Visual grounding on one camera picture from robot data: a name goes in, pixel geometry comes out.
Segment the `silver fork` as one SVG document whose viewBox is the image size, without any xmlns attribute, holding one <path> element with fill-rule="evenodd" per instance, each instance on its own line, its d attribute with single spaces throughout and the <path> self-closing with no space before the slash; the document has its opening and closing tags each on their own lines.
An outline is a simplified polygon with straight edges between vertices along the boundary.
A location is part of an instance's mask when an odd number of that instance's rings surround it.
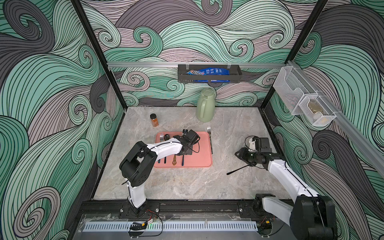
<svg viewBox="0 0 384 240">
<path fill-rule="evenodd" d="M 212 136 L 211 136 L 212 129 L 211 129 L 211 126 L 207 126 L 207 133 L 209 134 L 211 154 L 213 154 L 213 144 L 212 144 Z"/>
</svg>

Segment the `green handled fork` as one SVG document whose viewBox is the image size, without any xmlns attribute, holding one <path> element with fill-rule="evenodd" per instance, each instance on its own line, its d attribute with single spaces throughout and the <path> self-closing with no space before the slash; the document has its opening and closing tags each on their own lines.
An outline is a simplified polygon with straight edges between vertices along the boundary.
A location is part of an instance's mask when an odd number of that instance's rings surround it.
<svg viewBox="0 0 384 240">
<path fill-rule="evenodd" d="M 164 141 L 164 133 L 161 133 L 160 134 L 160 142 L 163 142 Z"/>
</svg>

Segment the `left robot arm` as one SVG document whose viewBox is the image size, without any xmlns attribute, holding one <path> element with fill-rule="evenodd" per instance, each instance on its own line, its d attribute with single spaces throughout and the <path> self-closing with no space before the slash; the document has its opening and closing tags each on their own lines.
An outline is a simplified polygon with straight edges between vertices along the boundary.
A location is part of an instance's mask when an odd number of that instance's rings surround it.
<svg viewBox="0 0 384 240">
<path fill-rule="evenodd" d="M 192 155 L 195 152 L 193 146 L 199 141 L 200 136 L 195 131 L 189 130 L 160 143 L 136 142 L 119 166 L 128 185 L 130 204 L 140 209 L 146 203 L 144 183 L 158 160 L 171 155 Z"/>
</svg>

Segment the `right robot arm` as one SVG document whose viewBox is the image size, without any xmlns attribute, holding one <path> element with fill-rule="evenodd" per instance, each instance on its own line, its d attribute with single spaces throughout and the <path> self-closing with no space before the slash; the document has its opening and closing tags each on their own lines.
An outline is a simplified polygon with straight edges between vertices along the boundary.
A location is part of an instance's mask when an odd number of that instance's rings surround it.
<svg viewBox="0 0 384 240">
<path fill-rule="evenodd" d="M 271 194 L 256 195 L 252 206 L 258 216 L 277 217 L 298 240 L 337 239 L 336 207 L 331 198 L 320 195 L 291 169 L 285 158 L 274 153 L 268 138 L 248 136 L 235 156 L 248 167 L 264 168 L 289 193 L 293 204 Z"/>
</svg>

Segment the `gold fork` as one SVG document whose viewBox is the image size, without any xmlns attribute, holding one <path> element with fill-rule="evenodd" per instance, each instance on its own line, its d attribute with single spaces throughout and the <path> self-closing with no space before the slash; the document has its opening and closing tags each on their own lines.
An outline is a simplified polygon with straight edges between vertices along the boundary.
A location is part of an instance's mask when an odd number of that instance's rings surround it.
<svg viewBox="0 0 384 240">
<path fill-rule="evenodd" d="M 177 155 L 174 155 L 172 164 L 173 164 L 173 166 L 175 166 L 177 164 Z"/>
</svg>

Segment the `small black spoon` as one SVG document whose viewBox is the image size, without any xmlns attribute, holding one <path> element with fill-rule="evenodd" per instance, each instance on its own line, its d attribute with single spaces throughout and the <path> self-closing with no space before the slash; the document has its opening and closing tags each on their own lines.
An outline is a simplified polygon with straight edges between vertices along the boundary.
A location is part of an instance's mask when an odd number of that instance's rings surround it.
<svg viewBox="0 0 384 240">
<path fill-rule="evenodd" d="M 244 169 L 244 168 L 247 168 L 247 167 L 251 167 L 251 166 L 249 166 L 249 165 L 243 166 L 243 167 L 241 167 L 241 168 L 238 168 L 238 169 L 236 169 L 236 170 L 233 170 L 233 171 L 231 171 L 231 172 L 226 173 L 226 175 L 229 176 L 229 175 L 231 175 L 231 174 L 233 174 L 233 173 L 235 173 L 235 172 L 237 172 L 237 171 L 239 171 L 239 170 L 242 170 L 242 169 Z"/>
</svg>

